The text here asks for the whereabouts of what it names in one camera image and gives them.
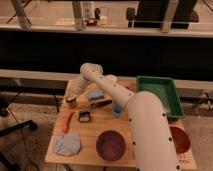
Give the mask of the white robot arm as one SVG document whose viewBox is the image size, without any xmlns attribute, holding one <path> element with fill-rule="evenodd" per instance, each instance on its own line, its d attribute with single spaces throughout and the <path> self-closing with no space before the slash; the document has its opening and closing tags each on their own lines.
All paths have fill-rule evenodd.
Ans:
<svg viewBox="0 0 213 171">
<path fill-rule="evenodd" d="M 82 94 L 95 83 L 128 113 L 136 168 L 139 171 L 181 171 L 161 100 L 153 93 L 133 91 L 103 75 L 99 64 L 84 63 L 71 82 L 71 92 Z"/>
</svg>

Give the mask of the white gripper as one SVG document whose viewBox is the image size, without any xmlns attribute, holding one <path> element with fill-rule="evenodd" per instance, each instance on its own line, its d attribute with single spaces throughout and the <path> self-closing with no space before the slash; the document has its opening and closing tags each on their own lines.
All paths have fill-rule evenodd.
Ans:
<svg viewBox="0 0 213 171">
<path fill-rule="evenodd" d="M 71 93 L 74 95 L 80 95 L 89 85 L 90 81 L 85 79 L 82 75 L 79 75 L 70 82 Z"/>
</svg>

